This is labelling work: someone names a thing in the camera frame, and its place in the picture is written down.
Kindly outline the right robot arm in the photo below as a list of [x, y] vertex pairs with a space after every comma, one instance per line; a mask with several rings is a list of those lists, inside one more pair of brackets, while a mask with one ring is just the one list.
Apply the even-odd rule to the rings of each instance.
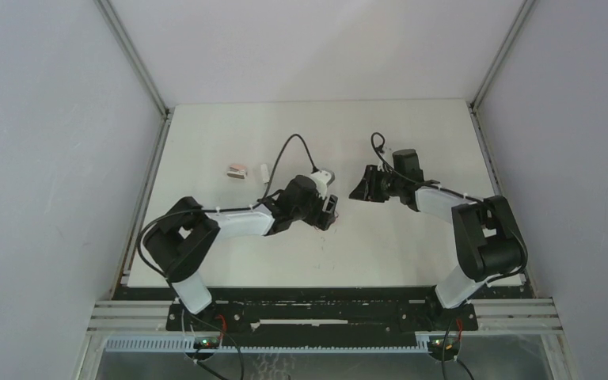
[[396, 197], [409, 209], [451, 224], [457, 264], [433, 290], [426, 318], [435, 329], [447, 329], [457, 307], [484, 285], [525, 270], [528, 253], [508, 200], [500, 195], [477, 198], [427, 180], [414, 149], [398, 150], [391, 164], [367, 165], [349, 197], [385, 203]]

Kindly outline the pink stapler top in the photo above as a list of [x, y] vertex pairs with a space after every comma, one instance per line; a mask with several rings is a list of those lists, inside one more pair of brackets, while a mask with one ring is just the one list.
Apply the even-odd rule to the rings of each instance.
[[248, 174], [248, 169], [244, 165], [232, 164], [229, 165], [226, 175], [230, 178], [245, 180]]

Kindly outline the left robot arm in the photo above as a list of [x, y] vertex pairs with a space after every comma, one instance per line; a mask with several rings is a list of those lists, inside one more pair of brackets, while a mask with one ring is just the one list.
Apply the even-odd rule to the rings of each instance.
[[212, 245], [230, 238], [272, 236], [294, 222], [327, 230], [336, 221], [338, 198], [329, 193], [334, 179], [326, 169], [297, 175], [284, 189], [246, 207], [206, 209], [185, 196], [142, 228], [137, 254], [173, 289], [186, 309], [185, 320], [195, 329], [208, 329], [216, 310], [200, 267]]

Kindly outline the white stapler base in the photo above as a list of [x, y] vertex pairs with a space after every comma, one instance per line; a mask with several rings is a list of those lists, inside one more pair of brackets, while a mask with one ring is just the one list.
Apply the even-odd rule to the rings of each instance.
[[267, 164], [260, 165], [260, 178], [263, 184], [268, 184], [271, 178], [271, 174]]

